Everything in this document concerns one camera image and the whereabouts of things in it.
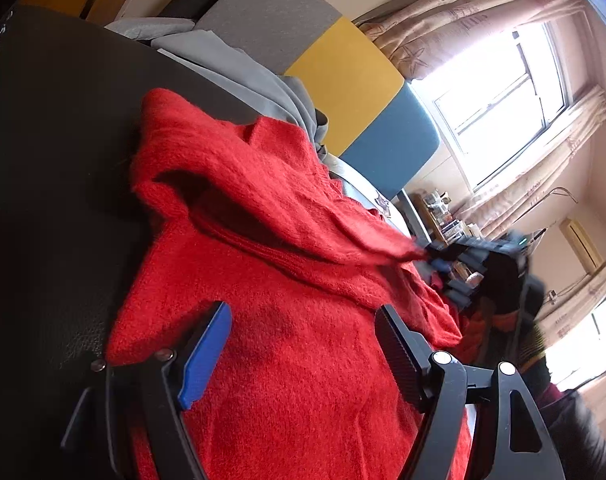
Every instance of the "window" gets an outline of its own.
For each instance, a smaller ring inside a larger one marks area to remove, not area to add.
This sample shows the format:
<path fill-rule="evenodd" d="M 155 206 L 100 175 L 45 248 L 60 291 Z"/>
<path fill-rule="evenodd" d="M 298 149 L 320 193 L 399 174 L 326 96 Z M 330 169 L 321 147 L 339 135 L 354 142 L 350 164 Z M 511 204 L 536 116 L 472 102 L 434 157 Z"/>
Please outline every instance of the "window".
<path fill-rule="evenodd" d="M 606 300 L 546 350 L 552 382 L 563 391 L 606 371 Z"/>
<path fill-rule="evenodd" d="M 544 25 L 482 41 L 413 88 L 479 186 L 541 135 L 564 110 L 564 86 Z"/>

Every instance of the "blue panel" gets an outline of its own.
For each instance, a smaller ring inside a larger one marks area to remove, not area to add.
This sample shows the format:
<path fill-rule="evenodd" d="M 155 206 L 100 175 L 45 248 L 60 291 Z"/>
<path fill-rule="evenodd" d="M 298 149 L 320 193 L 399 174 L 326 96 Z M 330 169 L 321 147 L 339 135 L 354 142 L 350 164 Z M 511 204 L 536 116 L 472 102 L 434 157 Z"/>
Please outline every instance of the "blue panel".
<path fill-rule="evenodd" d="M 177 395 L 182 409 L 189 410 L 192 402 L 201 400 L 231 327 L 232 311 L 227 303 L 221 301 L 205 330 L 199 335 L 198 343 L 192 353 L 183 364 L 183 383 Z"/>
<path fill-rule="evenodd" d="M 438 147 L 436 125 L 405 84 L 340 158 L 392 199 Z"/>

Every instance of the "black clamp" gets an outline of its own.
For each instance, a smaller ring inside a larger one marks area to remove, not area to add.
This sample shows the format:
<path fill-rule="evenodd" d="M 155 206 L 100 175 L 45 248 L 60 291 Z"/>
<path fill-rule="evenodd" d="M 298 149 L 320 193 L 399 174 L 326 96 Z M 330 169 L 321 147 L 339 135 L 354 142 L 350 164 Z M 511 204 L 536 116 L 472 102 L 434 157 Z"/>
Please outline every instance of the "black clamp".
<path fill-rule="evenodd" d="M 400 480 L 446 480 L 466 404 L 477 424 L 466 480 L 564 480 L 557 451 L 516 368 L 462 365 L 432 351 L 391 305 L 375 314 L 375 333 L 403 400 L 425 413 Z"/>
<path fill-rule="evenodd" d="M 128 415 L 142 412 L 160 480 L 207 480 L 181 412 L 203 396 L 231 323 L 230 307 L 217 301 L 180 351 L 161 349 L 142 363 L 126 366 L 94 361 L 90 386 L 76 404 L 62 449 L 77 450 L 94 433 L 86 444 L 101 478 L 134 479 Z M 94 431 L 88 431 L 92 422 Z"/>

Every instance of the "red sweater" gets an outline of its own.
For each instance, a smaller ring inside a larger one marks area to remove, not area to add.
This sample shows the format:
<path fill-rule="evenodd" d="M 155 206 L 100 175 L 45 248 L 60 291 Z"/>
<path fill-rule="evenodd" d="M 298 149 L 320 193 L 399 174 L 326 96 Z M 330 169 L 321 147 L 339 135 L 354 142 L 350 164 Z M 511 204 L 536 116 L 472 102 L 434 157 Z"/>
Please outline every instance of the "red sweater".
<path fill-rule="evenodd" d="M 173 345 L 224 300 L 230 337 L 204 398 L 184 413 L 209 478 L 397 478 L 421 416 L 400 397 L 373 312 L 391 303 L 435 348 L 460 338 L 409 263 L 423 251 L 344 197 L 297 126 L 236 126 L 156 89 L 142 135 L 132 189 L 157 236 L 109 361 Z M 463 426 L 454 479 L 470 447 Z M 155 478 L 141 435 L 136 453 L 141 477 Z"/>

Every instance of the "gray cloth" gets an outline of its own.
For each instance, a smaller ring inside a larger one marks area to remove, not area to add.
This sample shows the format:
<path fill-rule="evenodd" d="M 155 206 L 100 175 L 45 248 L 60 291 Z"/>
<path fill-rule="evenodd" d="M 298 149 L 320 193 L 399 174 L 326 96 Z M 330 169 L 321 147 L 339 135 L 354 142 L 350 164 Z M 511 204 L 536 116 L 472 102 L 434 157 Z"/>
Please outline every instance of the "gray cloth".
<path fill-rule="evenodd" d="M 209 30 L 192 30 L 152 41 L 162 54 L 201 74 L 261 115 L 303 128 L 322 159 L 327 117 L 314 108 L 296 77 L 276 76 Z"/>
<path fill-rule="evenodd" d="M 130 40 L 153 40 L 192 30 L 194 22 L 185 18 L 123 18 L 105 25 L 105 28 Z"/>

